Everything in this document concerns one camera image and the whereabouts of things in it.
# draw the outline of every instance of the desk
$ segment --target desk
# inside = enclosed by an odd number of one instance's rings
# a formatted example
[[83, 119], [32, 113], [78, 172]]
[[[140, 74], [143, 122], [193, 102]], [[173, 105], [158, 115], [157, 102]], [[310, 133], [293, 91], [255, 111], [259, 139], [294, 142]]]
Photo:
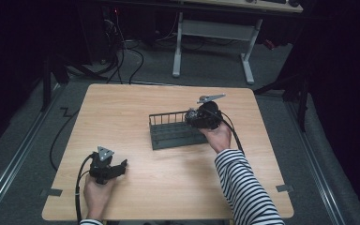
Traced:
[[[255, 3], [249, 3], [246, 0], [183, 0], [182, 3], [198, 3], [198, 4], [213, 4], [223, 7], [236, 8], [253, 8], [259, 10], [274, 10], [281, 12], [297, 12], [301, 13], [303, 9], [298, 7], [291, 7], [287, 4], [278, 4], [258, 0]], [[248, 84], [254, 84], [252, 71], [250, 69], [249, 57], [253, 50], [256, 38], [262, 25], [263, 19], [256, 21], [253, 26], [220, 23], [220, 22], [203, 22], [183, 20], [183, 13], [179, 13], [179, 21], [177, 26], [177, 44], [174, 54], [173, 72], [174, 77], [180, 76], [181, 68], [181, 40], [183, 35], [201, 36], [208, 38], [227, 38], [248, 41], [248, 46], [245, 53], [241, 54], [241, 62], [244, 67], [245, 76]]]
[[[152, 150], [149, 114], [198, 107], [202, 95], [225, 93], [216, 100], [234, 123], [247, 159], [282, 217], [293, 215], [276, 157], [253, 92], [246, 88], [92, 84], [69, 138], [42, 216], [75, 220], [74, 189], [83, 160], [103, 146], [114, 151], [112, 165], [127, 158], [125, 175], [118, 178], [104, 218], [227, 219], [232, 212], [219, 185], [208, 143]], [[83, 193], [84, 180], [81, 181]], [[86, 205], [81, 197], [82, 215]]]

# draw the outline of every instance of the human hand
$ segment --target human hand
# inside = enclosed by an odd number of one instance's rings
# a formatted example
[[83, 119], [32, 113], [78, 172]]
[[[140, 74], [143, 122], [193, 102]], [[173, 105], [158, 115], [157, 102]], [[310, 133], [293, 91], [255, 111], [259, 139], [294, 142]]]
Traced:
[[86, 218], [102, 220], [105, 207], [111, 197], [115, 180], [116, 178], [110, 179], [107, 181], [107, 184], [101, 185], [96, 183], [94, 177], [91, 177], [89, 174], [86, 175], [83, 190], [83, 196], [88, 208]]
[[200, 132], [204, 134], [216, 153], [229, 149], [231, 146], [232, 132], [223, 122], [221, 122], [216, 129], [201, 128]]

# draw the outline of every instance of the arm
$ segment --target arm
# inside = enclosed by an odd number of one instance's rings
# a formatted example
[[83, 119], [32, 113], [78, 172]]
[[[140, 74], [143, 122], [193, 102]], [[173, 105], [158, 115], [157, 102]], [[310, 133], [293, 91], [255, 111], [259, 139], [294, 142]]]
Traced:
[[284, 224], [243, 153], [230, 149], [230, 129], [222, 123], [214, 130], [201, 132], [217, 152], [216, 168], [235, 224]]
[[104, 210], [110, 200], [113, 185], [116, 179], [107, 181], [107, 184], [100, 185], [89, 174], [86, 175], [83, 195], [87, 204], [87, 217], [81, 221], [81, 225], [102, 225]]

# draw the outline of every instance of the black wire rack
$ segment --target black wire rack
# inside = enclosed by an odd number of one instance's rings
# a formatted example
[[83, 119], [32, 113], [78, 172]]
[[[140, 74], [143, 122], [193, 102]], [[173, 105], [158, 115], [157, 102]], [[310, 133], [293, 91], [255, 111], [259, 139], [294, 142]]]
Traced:
[[205, 136], [185, 122], [187, 111], [150, 114], [153, 150], [207, 143]]

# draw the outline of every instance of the striped shirt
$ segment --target striped shirt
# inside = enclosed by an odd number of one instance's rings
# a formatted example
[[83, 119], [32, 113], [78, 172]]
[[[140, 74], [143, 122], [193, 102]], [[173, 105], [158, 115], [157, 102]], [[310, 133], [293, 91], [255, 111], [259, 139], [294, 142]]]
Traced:
[[83, 219], [80, 225], [103, 225], [103, 224], [100, 221], [87, 218], [87, 219]]
[[217, 154], [215, 164], [235, 224], [284, 224], [241, 151], [224, 150]]

